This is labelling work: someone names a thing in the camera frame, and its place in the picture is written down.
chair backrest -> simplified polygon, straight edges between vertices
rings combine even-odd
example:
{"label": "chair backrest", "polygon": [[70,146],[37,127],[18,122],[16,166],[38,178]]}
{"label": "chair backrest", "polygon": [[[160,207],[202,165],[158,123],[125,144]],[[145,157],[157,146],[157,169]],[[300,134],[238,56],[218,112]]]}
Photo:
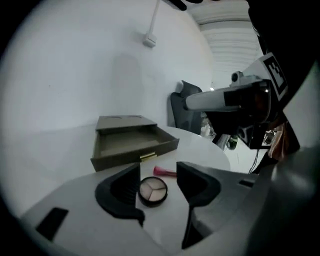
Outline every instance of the chair backrest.
{"label": "chair backrest", "polygon": [[175,127],[200,135],[201,112],[185,110],[183,101],[187,96],[201,93],[202,90],[188,82],[182,81],[182,83],[182,91],[180,93],[173,92],[170,96]]}

box lid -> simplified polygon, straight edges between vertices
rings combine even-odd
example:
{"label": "box lid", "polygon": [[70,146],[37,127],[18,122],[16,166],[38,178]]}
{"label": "box lid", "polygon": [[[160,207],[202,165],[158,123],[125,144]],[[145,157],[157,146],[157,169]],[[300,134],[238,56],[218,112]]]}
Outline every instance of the box lid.
{"label": "box lid", "polygon": [[96,124],[96,130],[106,130],[113,128],[139,127],[157,125],[142,115],[112,115],[100,116]]}

tabletop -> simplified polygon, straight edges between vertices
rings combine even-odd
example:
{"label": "tabletop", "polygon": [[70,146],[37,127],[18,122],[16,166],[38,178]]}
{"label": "tabletop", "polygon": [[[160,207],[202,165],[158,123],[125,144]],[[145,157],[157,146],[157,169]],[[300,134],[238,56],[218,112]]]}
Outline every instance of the tabletop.
{"label": "tabletop", "polygon": [[[180,139],[178,148],[142,162],[141,179],[152,176],[154,166],[175,171],[178,161],[230,170],[227,156],[209,140],[178,128],[160,127]],[[13,214],[20,217],[64,182],[94,173],[90,162],[94,140],[95,125],[87,125],[34,134],[2,148],[0,182]],[[162,179],[168,186],[163,204],[148,208],[137,199],[136,207],[145,213],[144,230],[171,254],[181,250],[189,206],[176,178]]]}

cardboard box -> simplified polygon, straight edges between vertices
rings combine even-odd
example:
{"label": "cardboard box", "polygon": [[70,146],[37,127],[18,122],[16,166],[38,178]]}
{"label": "cardboard box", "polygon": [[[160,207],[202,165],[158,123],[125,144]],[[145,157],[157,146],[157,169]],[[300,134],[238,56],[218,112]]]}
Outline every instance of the cardboard box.
{"label": "cardboard box", "polygon": [[179,139],[141,115],[100,116],[91,158],[96,172],[177,149]]}

white wall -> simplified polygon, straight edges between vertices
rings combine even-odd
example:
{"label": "white wall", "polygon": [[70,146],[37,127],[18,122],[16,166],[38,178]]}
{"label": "white wall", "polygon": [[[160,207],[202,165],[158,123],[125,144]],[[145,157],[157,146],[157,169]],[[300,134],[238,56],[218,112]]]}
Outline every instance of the white wall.
{"label": "white wall", "polygon": [[142,44],[155,5],[44,1],[0,65],[2,142],[94,123],[99,115],[141,114],[166,125],[167,99],[178,81],[207,91],[212,54],[186,12],[161,1],[153,32],[157,45]]}

